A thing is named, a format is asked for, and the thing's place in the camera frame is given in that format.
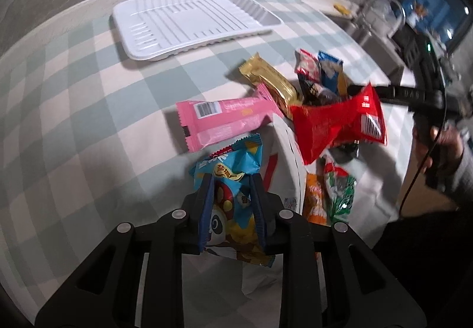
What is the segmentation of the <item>right hand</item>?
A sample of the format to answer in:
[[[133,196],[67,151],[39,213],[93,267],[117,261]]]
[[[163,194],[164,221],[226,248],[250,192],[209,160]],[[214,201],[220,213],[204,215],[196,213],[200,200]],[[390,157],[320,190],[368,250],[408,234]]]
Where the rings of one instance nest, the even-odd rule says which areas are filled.
[[[417,126],[413,128],[414,155],[416,156],[418,167],[422,173],[432,170],[434,166],[434,152],[427,157],[429,145],[422,142]],[[448,125],[442,130],[432,127],[430,130],[432,140],[437,140],[435,148],[439,151],[440,160],[437,171],[441,174],[454,173],[458,169],[463,156],[463,140],[455,126]]]

